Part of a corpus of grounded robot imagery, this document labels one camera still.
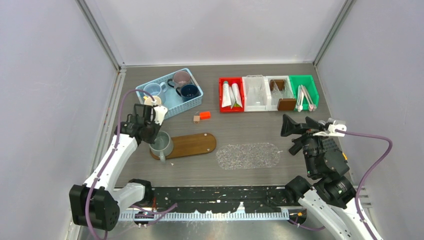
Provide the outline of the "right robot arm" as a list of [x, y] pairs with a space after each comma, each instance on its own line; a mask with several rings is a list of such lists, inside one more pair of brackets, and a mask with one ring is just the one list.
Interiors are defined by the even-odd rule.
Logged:
[[315, 183], [296, 176], [282, 193], [291, 205], [306, 208], [338, 240], [380, 240], [382, 236], [360, 201], [360, 191], [370, 171], [354, 187], [345, 176], [350, 170], [347, 157], [333, 140], [353, 134], [341, 120], [317, 121], [307, 116], [304, 123], [298, 123], [284, 114], [280, 135], [299, 136], [292, 139], [293, 146], [288, 151], [293, 156], [302, 152], [307, 178]]

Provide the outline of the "clear textured acrylic holder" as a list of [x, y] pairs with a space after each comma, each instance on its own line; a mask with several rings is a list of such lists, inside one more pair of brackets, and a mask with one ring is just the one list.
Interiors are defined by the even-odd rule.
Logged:
[[247, 105], [265, 105], [266, 92], [263, 75], [248, 75], [245, 79], [247, 89]]

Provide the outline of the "white toothpaste tube red cap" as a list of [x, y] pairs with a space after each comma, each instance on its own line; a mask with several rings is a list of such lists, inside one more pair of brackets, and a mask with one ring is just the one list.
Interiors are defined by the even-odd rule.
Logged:
[[240, 94], [240, 88], [238, 86], [237, 83], [233, 83], [231, 85], [231, 89], [232, 89], [232, 94], [233, 94], [233, 98], [234, 98], [234, 103], [233, 106], [234, 107], [243, 107], [243, 103], [242, 103], [242, 98], [241, 98], [241, 94]]

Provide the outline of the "grey-green mug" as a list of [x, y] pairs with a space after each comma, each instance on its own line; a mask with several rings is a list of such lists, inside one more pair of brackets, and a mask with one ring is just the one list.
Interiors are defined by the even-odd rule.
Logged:
[[174, 142], [170, 135], [165, 131], [159, 131], [153, 144], [149, 145], [150, 153], [153, 157], [157, 157], [162, 163], [166, 162], [174, 149]]

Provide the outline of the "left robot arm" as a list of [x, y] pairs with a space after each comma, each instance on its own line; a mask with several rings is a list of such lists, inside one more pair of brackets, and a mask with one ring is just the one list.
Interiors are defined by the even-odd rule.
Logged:
[[153, 144], [163, 125], [168, 109], [163, 105], [135, 104], [133, 113], [120, 122], [101, 162], [82, 185], [69, 191], [73, 223], [110, 232], [120, 213], [138, 203], [148, 207], [153, 202], [152, 185], [147, 180], [131, 179], [115, 190], [117, 180], [142, 142]]

